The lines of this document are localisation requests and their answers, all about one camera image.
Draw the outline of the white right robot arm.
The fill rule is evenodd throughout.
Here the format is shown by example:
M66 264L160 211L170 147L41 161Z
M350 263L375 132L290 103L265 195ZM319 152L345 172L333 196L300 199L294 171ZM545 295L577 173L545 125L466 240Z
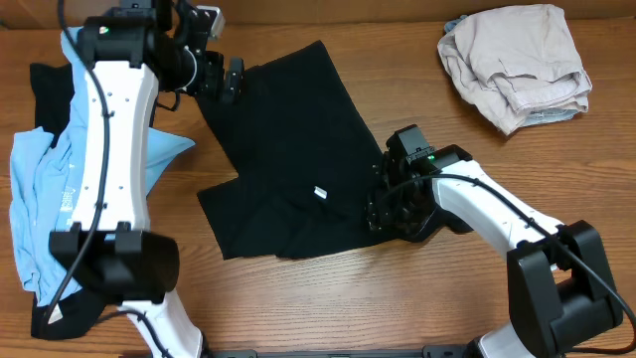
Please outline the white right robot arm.
M599 233L566 225L497 184L464 149L431 146L417 125L387 141L369 226L410 242L443 227L477 233L506 262L510 320L469 343L429 345L425 357L565 357L635 314L617 292Z

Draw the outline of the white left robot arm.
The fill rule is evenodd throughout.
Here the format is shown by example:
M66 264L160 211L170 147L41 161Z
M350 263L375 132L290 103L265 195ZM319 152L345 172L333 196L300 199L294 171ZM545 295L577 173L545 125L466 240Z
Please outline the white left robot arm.
M76 281L138 329L154 357L207 357L176 290L176 242L150 230L145 165L160 92L233 103L244 70L208 50L225 26L215 6L123 1L89 17L70 45L87 83L87 138L73 223L49 248Z

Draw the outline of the black t-shirt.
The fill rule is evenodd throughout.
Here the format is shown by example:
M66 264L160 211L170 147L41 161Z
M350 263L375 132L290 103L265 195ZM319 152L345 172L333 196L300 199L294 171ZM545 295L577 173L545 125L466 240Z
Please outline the black t-shirt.
M308 259L394 239L370 229L383 154L322 42L247 70L233 104L197 103L238 174L198 194L225 259Z

